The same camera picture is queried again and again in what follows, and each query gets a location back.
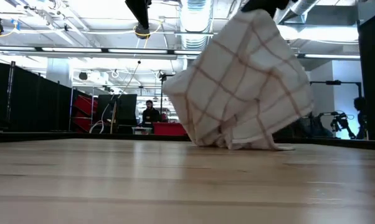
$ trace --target checkered cloth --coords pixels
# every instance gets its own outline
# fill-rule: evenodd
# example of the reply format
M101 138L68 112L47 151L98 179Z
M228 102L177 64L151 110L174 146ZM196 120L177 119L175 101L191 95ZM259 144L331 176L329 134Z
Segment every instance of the checkered cloth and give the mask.
M236 14L163 92L198 146L288 149L272 133L313 107L306 73L263 10Z

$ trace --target wooden table surface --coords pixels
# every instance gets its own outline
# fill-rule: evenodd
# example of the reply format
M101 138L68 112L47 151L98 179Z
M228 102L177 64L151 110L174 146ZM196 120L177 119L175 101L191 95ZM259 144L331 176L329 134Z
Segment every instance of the wooden table surface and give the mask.
M0 143L0 224L375 223L375 151Z

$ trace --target white wall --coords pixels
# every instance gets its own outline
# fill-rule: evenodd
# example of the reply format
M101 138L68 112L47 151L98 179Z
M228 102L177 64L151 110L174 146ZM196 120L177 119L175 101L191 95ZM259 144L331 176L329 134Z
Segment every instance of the white wall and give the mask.
M309 73L310 81L329 81L333 80L333 62L330 61ZM335 110L334 88L325 84L314 83L311 86L315 107L313 115L317 116L322 112L333 112ZM331 131L330 123L333 120L331 116L322 117L321 121L325 128Z
M362 82L361 62L359 61L333 61L333 78L342 82ZM354 99L359 96L358 86L343 84L334 86L335 110L350 114L349 127L354 134L358 133L358 112L354 107ZM336 134L338 138L349 139L348 132L343 130Z

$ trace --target white towel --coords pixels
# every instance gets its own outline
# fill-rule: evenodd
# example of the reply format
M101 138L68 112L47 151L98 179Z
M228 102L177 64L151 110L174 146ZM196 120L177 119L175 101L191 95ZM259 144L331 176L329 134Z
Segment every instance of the white towel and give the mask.
M264 10L237 13L163 92L198 146L287 149L272 134L313 107L307 74Z

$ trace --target fluorescent light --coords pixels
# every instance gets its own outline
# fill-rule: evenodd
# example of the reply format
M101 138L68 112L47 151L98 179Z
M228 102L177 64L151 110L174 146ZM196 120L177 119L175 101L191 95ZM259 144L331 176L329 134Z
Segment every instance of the fluorescent light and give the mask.
M174 53L177 55L199 55L201 50L175 50Z
M68 48L68 47L43 47L43 51L56 51L56 52L102 52L101 49L95 48Z
M0 46L0 50L28 50L28 51L36 51L34 47L11 47L11 46Z
M150 49L108 49L110 53L126 54L166 54L167 50L150 50Z
M320 55L320 54L305 54L305 58L333 58L333 59L361 59L359 55Z

